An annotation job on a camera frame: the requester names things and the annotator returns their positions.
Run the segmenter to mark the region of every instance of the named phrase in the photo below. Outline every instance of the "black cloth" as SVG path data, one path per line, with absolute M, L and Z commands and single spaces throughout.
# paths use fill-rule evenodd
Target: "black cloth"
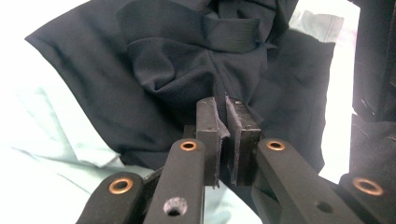
M 377 176 L 396 186 L 396 122 L 352 117 L 350 173 Z
M 151 166 L 148 155 L 161 163 L 195 122 L 196 101 L 215 95 L 224 119 L 229 95 L 251 107 L 267 136 L 288 140 L 320 170 L 333 44 L 288 30 L 296 1 L 183 4 L 93 0 L 26 40 L 128 164 Z

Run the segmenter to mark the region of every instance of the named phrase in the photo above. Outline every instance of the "bolt hole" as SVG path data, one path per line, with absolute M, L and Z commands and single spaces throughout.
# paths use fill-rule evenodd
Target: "bolt hole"
M 124 177 L 114 180 L 108 190 L 113 194 L 122 194 L 131 189 L 133 184 L 134 182 L 130 178 Z
M 194 142 L 184 142 L 180 145 L 180 148 L 186 151 L 191 151 L 197 148 L 197 144 Z
M 324 213 L 332 213 L 332 206 L 325 202 L 317 202 L 317 209 Z
M 187 201 L 184 198 L 171 198 L 163 205 L 163 211 L 169 217 L 183 216 L 187 212 Z
M 355 188 L 366 194 L 380 196 L 384 193 L 384 190 L 381 188 L 381 186 L 379 186 L 373 180 L 369 180 L 366 178 L 354 178 L 353 185 L 355 186 Z
M 285 145 L 283 145 L 281 142 L 277 142 L 277 141 L 272 141 L 272 142 L 268 142 L 267 146 L 275 151 L 281 151 L 283 149 L 285 149 Z
M 126 181 L 121 181 L 114 185 L 114 189 L 125 189 L 128 186 L 128 183 Z

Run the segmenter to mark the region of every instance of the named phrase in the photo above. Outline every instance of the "garment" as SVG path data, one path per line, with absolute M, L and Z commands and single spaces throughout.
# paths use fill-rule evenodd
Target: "garment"
M 228 94 L 318 171 L 333 44 L 286 32 L 293 6 L 214 1 L 204 13 L 170 1 L 94 0 L 26 40 L 127 164 L 163 164 L 183 126 L 195 122 L 195 102 L 217 96 L 224 118 Z

